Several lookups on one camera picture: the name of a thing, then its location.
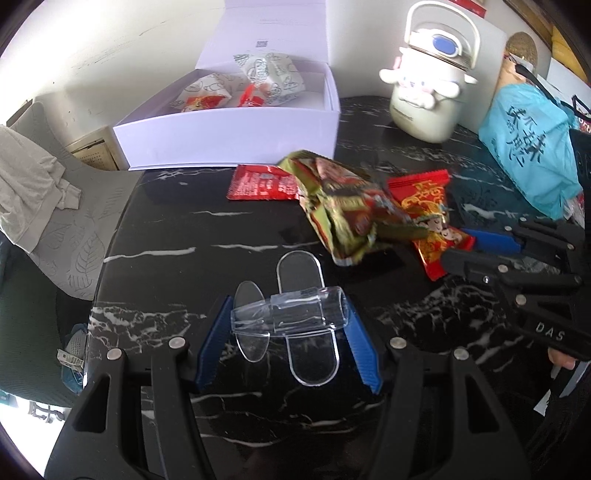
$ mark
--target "thermos handle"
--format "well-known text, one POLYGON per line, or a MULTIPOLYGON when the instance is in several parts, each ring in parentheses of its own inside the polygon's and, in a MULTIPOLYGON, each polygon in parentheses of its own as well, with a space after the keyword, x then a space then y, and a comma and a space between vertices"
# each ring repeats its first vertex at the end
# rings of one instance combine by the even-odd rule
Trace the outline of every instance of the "thermos handle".
POLYGON ((451 5, 446 5, 441 2, 435 2, 433 0, 424 0, 422 2, 417 2, 416 4, 414 4, 408 11, 407 26, 406 30, 404 31, 404 41, 407 44, 410 42, 410 29, 415 10, 426 5, 434 5, 435 7, 446 8, 449 11, 454 12, 457 15, 460 15, 460 17, 462 17, 472 26, 472 30, 474 31, 474 52, 472 54, 472 63, 470 65, 470 69, 474 70, 474 68, 476 67, 476 61, 478 60, 478 53, 480 52, 480 32, 478 31, 478 28, 476 27, 475 23, 470 19, 470 17, 468 17, 464 12, 458 10, 457 8, 452 7, 451 5))

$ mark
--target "black strap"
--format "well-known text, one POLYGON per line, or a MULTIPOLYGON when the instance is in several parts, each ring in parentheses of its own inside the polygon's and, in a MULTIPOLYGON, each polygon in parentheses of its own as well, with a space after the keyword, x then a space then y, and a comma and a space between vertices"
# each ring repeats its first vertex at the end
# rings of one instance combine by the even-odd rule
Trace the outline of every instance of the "black strap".
MULTIPOLYGON (((546 98, 548 100, 550 100, 550 102, 552 102, 556 106, 558 106, 558 107, 560 107, 560 105, 565 106, 566 108, 570 109, 576 117, 578 117, 582 120, 585 120, 587 122, 591 122, 591 117, 585 115, 584 113, 579 112, 576 108, 573 108, 568 103, 566 103, 566 102, 558 103, 556 98, 554 98, 552 96, 552 94, 548 90, 546 90, 546 88, 540 83, 540 81, 536 78, 536 76, 533 73, 531 73, 527 68, 525 68, 525 66, 523 66, 521 63, 518 63, 515 65, 515 72, 518 73, 519 75, 521 75, 522 77, 525 77, 531 83, 533 83, 536 87, 538 87, 541 90, 541 92, 546 96, 546 98)), ((586 105, 583 102, 581 102, 580 100, 579 100, 579 103, 581 105, 583 105, 585 108, 587 108, 586 105)))
POLYGON ((577 108, 577 103, 582 106, 585 110, 587 110, 587 114, 591 115, 591 110, 589 110, 589 107, 587 105, 585 105, 579 97, 577 97, 576 95, 573 95, 573 107, 574 109, 577 108))

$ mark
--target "chinese characters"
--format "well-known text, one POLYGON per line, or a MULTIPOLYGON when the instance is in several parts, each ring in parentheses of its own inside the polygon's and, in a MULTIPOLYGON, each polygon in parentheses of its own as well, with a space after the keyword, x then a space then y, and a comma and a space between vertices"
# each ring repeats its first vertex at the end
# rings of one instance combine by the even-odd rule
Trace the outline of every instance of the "chinese characters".
POLYGON ((545 133, 538 134, 535 131, 537 123, 527 115, 525 109, 510 107, 506 112, 507 128, 514 137, 509 140, 509 159, 516 160, 521 167, 529 160, 540 163, 540 157, 546 146, 545 133))

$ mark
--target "white thermos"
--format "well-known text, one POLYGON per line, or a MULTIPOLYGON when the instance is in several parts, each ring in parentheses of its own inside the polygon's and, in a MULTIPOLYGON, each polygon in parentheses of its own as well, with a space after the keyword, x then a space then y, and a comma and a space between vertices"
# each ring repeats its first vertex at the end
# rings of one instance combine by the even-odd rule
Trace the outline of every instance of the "white thermos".
POLYGON ((480 33, 463 12, 441 2, 426 0, 414 4, 407 15, 402 57, 394 69, 383 69, 380 78, 392 83, 390 113, 394 122, 410 135, 431 143, 452 136, 463 106, 468 84, 477 80, 473 70, 480 50, 480 33), (411 30, 415 11, 426 5, 451 10, 472 27, 474 44, 454 28, 437 22, 422 23, 411 30))

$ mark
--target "red label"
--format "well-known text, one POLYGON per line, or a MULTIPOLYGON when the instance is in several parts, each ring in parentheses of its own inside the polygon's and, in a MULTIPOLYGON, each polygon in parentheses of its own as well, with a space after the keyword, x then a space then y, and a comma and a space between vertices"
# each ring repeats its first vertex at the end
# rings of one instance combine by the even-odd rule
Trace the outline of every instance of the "red label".
POLYGON ((435 281, 446 274, 439 261, 448 248, 471 250, 476 239, 446 223, 447 170, 428 171, 388 180, 392 196, 419 225, 429 229, 427 238, 413 240, 427 276, 435 281))
POLYGON ((296 178, 273 165, 238 165, 228 200, 297 200, 296 178))
POLYGON ((484 8, 481 4, 477 4, 472 0, 450 0, 454 2, 456 5, 460 5, 460 7, 465 8, 466 10, 478 15, 479 17, 484 18, 486 14, 486 8, 484 8))

